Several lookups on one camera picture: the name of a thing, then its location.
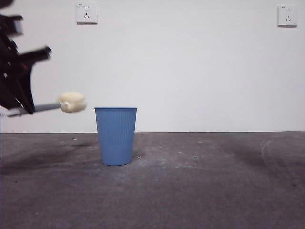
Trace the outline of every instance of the gray floor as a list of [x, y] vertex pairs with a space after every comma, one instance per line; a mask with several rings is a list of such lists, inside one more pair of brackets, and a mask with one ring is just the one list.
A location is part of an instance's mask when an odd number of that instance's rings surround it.
[[1, 135], [2, 229], [304, 229], [305, 133]]

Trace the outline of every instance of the blue trash can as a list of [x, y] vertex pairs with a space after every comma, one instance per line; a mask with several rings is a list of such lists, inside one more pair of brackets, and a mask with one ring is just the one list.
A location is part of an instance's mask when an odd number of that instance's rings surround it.
[[95, 107], [102, 163], [125, 165], [132, 160], [136, 107]]

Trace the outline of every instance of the wall outlet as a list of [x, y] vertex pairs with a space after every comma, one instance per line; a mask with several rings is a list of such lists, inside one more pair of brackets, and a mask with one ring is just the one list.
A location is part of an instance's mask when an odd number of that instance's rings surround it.
[[297, 26], [297, 8], [294, 5], [278, 7], [278, 26]]
[[97, 3], [77, 3], [76, 22], [79, 24], [97, 24]]

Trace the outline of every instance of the cream sponge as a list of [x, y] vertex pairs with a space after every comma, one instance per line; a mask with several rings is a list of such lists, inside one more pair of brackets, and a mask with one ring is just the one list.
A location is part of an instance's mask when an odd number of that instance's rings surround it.
[[82, 111], [87, 107], [85, 96], [79, 92], [61, 93], [57, 101], [61, 104], [61, 110], [66, 113]]

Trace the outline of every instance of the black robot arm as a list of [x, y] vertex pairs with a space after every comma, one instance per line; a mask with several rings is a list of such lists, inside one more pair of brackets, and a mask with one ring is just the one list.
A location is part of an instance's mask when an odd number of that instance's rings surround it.
[[[12, 0], [0, 0], [0, 8]], [[50, 57], [51, 49], [19, 54], [9, 36], [21, 35], [22, 17], [0, 15], [0, 106], [6, 109], [23, 107], [29, 114], [35, 112], [31, 92], [31, 71], [33, 65]]]

